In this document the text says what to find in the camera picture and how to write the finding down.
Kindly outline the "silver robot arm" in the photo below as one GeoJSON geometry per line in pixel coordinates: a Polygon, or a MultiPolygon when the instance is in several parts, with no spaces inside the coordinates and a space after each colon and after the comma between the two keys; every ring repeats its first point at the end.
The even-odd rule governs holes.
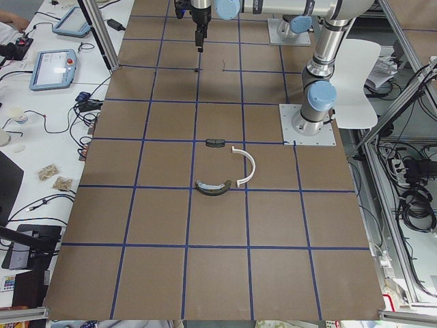
{"type": "Polygon", "coordinates": [[[313,57],[302,71],[303,102],[300,112],[292,119],[294,130],[300,135],[317,135],[324,118],[336,101],[337,91],[330,83],[335,59],[354,19],[366,12],[372,1],[175,1],[178,19],[186,11],[196,23],[195,46],[201,53],[207,38],[212,10],[223,20],[231,20],[240,13],[286,14],[291,16],[321,16],[324,24],[313,57]]]}
{"type": "Polygon", "coordinates": [[[308,32],[312,26],[312,18],[310,16],[286,15],[282,16],[277,33],[285,39],[294,39],[302,33],[308,32]]]}

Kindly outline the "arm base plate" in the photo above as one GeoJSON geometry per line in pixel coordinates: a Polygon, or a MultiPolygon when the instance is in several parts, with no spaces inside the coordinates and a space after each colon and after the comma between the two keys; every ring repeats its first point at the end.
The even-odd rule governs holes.
{"type": "Polygon", "coordinates": [[[308,122],[300,114],[299,104],[280,104],[283,143],[286,146],[335,146],[328,114],[321,122],[308,122]]]}
{"type": "Polygon", "coordinates": [[[269,18],[268,33],[270,44],[288,46],[310,46],[309,30],[312,26],[310,16],[296,16],[291,20],[269,18]]]}

